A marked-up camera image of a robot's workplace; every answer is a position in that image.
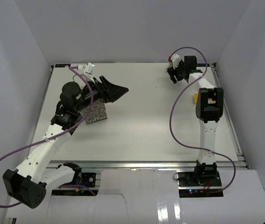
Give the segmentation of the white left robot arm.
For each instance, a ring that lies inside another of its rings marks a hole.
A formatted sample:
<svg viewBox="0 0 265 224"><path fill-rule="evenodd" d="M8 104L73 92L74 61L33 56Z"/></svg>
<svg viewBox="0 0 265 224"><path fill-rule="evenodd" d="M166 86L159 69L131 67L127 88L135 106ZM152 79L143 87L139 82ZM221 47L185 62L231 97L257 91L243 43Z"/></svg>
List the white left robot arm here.
<svg viewBox="0 0 265 224"><path fill-rule="evenodd" d="M66 162L48 175L43 173L82 121L83 109L91 108L91 103L96 101L113 103L128 91L127 87L112 84L104 76L88 81L84 88L74 81L64 84L55 115L43 136L43 143L36 146L14 170L8 169L3 174L8 195L34 209L44 200L50 183L56 187L65 183L79 185L81 167L74 163Z"/></svg>

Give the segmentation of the grey white paper coffee bag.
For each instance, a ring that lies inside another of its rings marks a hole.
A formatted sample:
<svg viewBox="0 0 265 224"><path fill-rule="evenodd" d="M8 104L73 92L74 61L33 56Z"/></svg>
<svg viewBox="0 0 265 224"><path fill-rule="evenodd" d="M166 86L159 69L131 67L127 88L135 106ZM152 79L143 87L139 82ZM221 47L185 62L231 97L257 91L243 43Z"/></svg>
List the grey white paper coffee bag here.
<svg viewBox="0 0 265 224"><path fill-rule="evenodd" d="M106 106L105 106L105 103L103 102L100 102L100 101L97 101L95 103L93 102L92 105L90 104L89 107L84 108L79 112L81 113L81 116L85 116L88 110L90 110L90 112L88 113L88 116L85 119L85 123L87 125L107 119Z"/></svg>

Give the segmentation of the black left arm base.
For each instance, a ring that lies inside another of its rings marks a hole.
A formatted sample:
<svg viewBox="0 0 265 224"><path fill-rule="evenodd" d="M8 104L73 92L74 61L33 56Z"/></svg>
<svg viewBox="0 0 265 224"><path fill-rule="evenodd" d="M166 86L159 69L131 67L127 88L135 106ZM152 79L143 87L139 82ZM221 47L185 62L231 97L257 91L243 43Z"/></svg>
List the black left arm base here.
<svg viewBox="0 0 265 224"><path fill-rule="evenodd" d="M96 173L87 172L87 173L81 173L75 181L71 183L66 183L61 187L94 188L95 186L96 186Z"/></svg>

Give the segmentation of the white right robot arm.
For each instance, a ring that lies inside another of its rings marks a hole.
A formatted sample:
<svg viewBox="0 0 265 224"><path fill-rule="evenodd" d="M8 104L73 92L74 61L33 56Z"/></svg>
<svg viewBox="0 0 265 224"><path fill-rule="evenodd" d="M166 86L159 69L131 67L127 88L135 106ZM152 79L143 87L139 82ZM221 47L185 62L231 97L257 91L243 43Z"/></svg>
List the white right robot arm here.
<svg viewBox="0 0 265 224"><path fill-rule="evenodd" d="M194 168L193 180L199 186L210 184L217 174L215 160L215 133L218 122L223 115L223 89L215 87L197 69L196 56L178 54L169 58L167 72L173 83L186 80L193 83L197 93L195 115L200 124L200 150Z"/></svg>

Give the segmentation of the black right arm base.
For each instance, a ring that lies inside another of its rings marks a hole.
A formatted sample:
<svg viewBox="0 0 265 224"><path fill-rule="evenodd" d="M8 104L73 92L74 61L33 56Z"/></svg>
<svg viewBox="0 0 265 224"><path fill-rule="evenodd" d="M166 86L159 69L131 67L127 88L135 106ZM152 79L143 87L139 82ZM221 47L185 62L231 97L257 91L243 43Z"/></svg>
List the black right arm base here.
<svg viewBox="0 0 265 224"><path fill-rule="evenodd" d="M196 179L194 172L177 172L173 179L178 184L180 198L223 197L219 172L214 177Z"/></svg>

